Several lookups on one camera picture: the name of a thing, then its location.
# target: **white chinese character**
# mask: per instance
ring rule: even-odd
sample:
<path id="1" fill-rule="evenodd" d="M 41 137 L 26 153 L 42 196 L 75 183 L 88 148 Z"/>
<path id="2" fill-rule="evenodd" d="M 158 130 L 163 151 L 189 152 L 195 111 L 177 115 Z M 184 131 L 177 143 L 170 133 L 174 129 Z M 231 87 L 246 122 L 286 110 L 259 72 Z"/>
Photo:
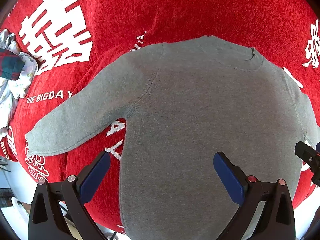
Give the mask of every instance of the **white chinese character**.
<path id="1" fill-rule="evenodd" d="M 143 35 L 137 37 L 137 40 L 138 40 L 138 41 L 137 41 L 136 45 L 134 46 L 134 48 L 131 49 L 130 51 L 135 51 L 135 50 L 137 50 L 137 49 L 141 49 L 141 48 L 142 48 L 143 37 L 144 37 L 144 35 L 145 35 L 146 33 L 147 33 L 147 32 L 144 32 Z"/>
<path id="2" fill-rule="evenodd" d="M 29 153 L 29 145 L 28 145 L 28 140 L 26 139 L 26 147 L 25 147 L 25 162 L 28 165 L 28 171 L 30 175 L 36 179 L 36 180 L 41 180 L 41 179 L 47 179 L 49 177 L 49 172 L 45 169 L 45 159 L 43 156 L 39 155 L 33 155 L 31 157 L 28 157 Z"/>
<path id="3" fill-rule="evenodd" d="M 311 24 L 311 40 L 308 41 L 308 45 L 306 47 L 306 59 L 310 59 L 309 62 L 302 64 L 304 67 L 308 67 L 310 64 L 313 65 L 314 68 L 319 66 L 319 36 L 318 36 L 318 23 L 316 20 L 316 25 Z"/>
<path id="4" fill-rule="evenodd" d="M 37 75 L 54 66 L 89 60 L 92 41 L 80 44 L 91 37 L 90 32 L 85 31 L 81 7 L 79 5 L 68 12 L 65 10 L 76 1 L 78 0 L 43 0 L 34 13 L 21 23 L 19 35 L 22 37 L 25 34 L 22 42 L 24 45 L 30 43 L 28 51 L 41 63 Z"/>
<path id="5" fill-rule="evenodd" d="M 7 139 L 8 139 L 8 145 L 12 153 L 17 157 L 16 145 L 14 143 L 13 131 L 11 126 L 8 127 Z"/>

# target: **crumpled cloth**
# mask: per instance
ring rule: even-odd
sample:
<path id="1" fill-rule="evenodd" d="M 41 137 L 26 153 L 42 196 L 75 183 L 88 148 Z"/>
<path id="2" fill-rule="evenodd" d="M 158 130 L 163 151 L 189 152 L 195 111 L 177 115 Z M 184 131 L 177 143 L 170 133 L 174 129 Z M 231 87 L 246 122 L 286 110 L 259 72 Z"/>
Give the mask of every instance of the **crumpled cloth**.
<path id="1" fill-rule="evenodd" d="M 0 77 L 18 80 L 23 67 L 24 62 L 19 55 L 8 49 L 0 49 Z"/>
<path id="2" fill-rule="evenodd" d="M 0 77 L 0 140 L 8 135 L 8 124 L 18 105 L 18 99 L 24 98 L 38 71 L 37 62 L 28 54 L 21 52 L 15 41 L 15 34 L 4 29 L 0 33 L 0 49 L 7 49 L 24 62 L 18 80 Z"/>

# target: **sweatshirt sleeve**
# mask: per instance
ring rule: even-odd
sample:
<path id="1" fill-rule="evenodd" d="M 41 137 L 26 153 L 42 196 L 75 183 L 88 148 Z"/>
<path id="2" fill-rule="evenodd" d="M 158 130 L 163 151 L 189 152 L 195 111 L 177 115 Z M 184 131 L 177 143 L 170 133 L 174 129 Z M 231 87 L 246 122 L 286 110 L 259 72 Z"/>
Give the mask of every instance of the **sweatshirt sleeve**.
<path id="1" fill-rule="evenodd" d="M 125 117 L 151 85 L 162 52 L 162 44 L 151 45 L 127 53 L 101 70 L 85 88 L 26 134 L 28 155 L 68 152 Z"/>
<path id="2" fill-rule="evenodd" d="M 296 82 L 285 72 L 284 78 L 296 108 L 303 138 L 315 149 L 316 144 L 320 141 L 320 127 L 317 125 L 310 99 L 306 94 L 301 92 Z"/>

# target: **red fabric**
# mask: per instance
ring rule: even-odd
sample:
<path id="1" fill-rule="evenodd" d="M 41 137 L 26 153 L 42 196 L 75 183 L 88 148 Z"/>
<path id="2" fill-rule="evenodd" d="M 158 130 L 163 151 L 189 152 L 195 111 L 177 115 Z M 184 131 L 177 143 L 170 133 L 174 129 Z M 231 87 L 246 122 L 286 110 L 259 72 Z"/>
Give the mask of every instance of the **red fabric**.
<path id="1" fill-rule="evenodd" d="M 0 140 L 0 155 L 9 161 L 17 162 L 16 157 L 13 155 L 12 150 L 9 147 L 7 137 L 3 137 Z"/>
<path id="2" fill-rule="evenodd" d="M 4 22 L 3 28 L 17 34 L 17 41 L 23 51 L 28 50 L 45 66 L 51 62 L 49 58 L 43 62 L 47 52 L 60 50 L 55 49 L 60 46 L 59 42 L 67 44 L 73 37 L 78 37 L 86 31 L 90 35 L 80 43 L 86 46 L 92 44 L 92 49 L 90 58 L 85 61 L 74 60 L 84 55 L 74 49 L 74 46 L 61 47 L 60 52 L 55 51 L 57 53 L 52 57 L 58 58 L 56 66 L 36 76 L 27 98 L 21 99 L 18 104 L 10 125 L 18 160 L 35 180 L 45 177 L 50 182 L 60 181 L 70 174 L 77 173 L 101 150 L 113 145 L 123 135 L 115 134 L 115 138 L 106 138 L 105 130 L 66 154 L 29 159 L 25 155 L 28 151 L 25 134 L 44 115 L 65 101 L 70 93 L 74 95 L 79 92 L 102 68 L 120 55 L 133 48 L 138 49 L 154 43 L 215 35 L 240 45 L 255 47 L 269 61 L 289 69 L 303 84 L 302 91 L 310 97 L 320 125 L 319 70 L 312 65 L 302 66 L 309 61 L 306 59 L 306 47 L 311 39 L 311 24 L 316 23 L 316 15 L 305 0 L 77 0 L 74 4 L 66 6 L 65 12 L 75 12 L 73 9 L 80 8 L 86 24 L 85 30 L 75 31 L 70 39 L 62 39 L 64 34 L 81 22 L 81 17 L 71 17 L 68 22 L 66 17 L 58 17 L 58 12 L 52 13 L 50 21 L 46 19 L 42 22 L 44 27 L 36 34 L 39 38 L 43 36 L 49 44 L 47 47 L 30 41 L 24 32 L 30 34 L 31 30 L 22 30 L 22 22 L 31 18 L 43 1 L 19 0 L 10 17 Z M 58 7 L 58 0 L 48 1 Z M 36 17 L 37 19 L 33 19 L 31 27 L 36 28 L 37 23 L 41 22 L 40 19 L 45 18 L 49 12 L 48 7 Z M 54 28 L 59 25 L 57 22 L 63 22 L 65 26 Z M 25 45 L 22 42 L 23 38 L 29 39 Z M 61 62 L 70 59 L 74 61 L 60 65 Z M 121 154 L 121 151 L 121 147 L 117 148 L 118 154 Z M 301 174 L 293 201 L 295 207 L 312 190 L 308 172 L 303 171 Z M 87 209 L 96 222 L 121 231 L 121 227 L 118 226 L 121 226 L 118 173 L 119 161 L 114 158 L 106 179 L 92 202 L 87 205 Z"/>

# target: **plaid cloth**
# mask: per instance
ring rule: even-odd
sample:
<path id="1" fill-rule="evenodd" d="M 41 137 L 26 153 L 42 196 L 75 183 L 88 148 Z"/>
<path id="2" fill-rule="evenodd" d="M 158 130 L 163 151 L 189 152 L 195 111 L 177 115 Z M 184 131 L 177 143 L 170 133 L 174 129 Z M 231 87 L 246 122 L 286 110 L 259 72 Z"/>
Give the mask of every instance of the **plaid cloth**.
<path id="1" fill-rule="evenodd" d="M 24 62 L 7 49 L 0 49 L 0 77 L 11 80 L 18 80 Z"/>

